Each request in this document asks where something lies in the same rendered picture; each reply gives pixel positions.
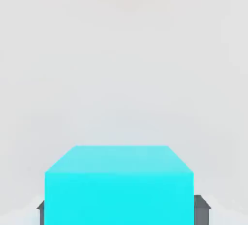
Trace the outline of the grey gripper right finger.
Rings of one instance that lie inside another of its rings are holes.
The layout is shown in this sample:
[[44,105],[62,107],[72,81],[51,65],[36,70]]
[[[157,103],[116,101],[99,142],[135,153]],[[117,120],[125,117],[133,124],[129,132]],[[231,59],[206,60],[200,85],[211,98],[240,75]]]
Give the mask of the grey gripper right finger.
[[225,209],[213,197],[195,194],[194,225],[246,225],[246,215]]

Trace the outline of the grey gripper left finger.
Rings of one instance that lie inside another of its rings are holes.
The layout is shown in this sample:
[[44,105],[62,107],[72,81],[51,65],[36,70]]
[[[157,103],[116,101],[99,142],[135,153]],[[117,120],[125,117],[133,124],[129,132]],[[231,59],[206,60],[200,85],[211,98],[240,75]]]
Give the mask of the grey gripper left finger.
[[3,216],[3,225],[39,225],[37,207],[43,199],[42,196],[36,196],[26,206],[8,212]]

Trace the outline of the small cyan cube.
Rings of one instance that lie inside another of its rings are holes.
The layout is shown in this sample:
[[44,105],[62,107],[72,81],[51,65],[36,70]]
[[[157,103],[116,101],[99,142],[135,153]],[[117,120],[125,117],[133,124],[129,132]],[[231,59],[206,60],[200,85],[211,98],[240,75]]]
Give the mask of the small cyan cube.
[[194,225],[194,174],[167,146],[75,146],[45,172],[44,225]]

